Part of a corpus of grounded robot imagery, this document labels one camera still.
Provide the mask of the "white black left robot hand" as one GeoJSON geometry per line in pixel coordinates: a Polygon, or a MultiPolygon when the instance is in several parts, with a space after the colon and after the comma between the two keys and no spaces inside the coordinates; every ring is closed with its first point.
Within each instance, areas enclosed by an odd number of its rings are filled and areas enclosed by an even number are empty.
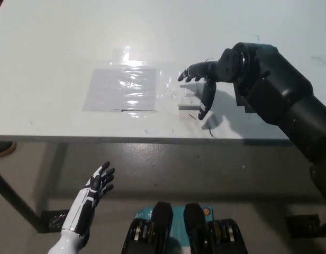
{"type": "Polygon", "coordinates": [[[91,175],[78,192],[62,226],[80,237],[84,237],[91,226],[95,209],[103,196],[113,188],[114,168],[107,161],[91,175]]]}

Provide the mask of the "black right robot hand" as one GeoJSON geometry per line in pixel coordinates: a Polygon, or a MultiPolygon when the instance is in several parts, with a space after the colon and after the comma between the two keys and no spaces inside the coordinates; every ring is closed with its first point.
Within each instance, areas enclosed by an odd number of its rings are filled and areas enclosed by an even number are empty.
{"type": "Polygon", "coordinates": [[[195,63],[186,68],[178,77],[178,81],[199,81],[204,79],[201,93],[201,104],[198,119],[203,120],[213,105],[216,83],[234,83],[241,74],[244,66],[244,56],[233,49],[225,49],[221,58],[217,61],[205,61],[195,63]]]}

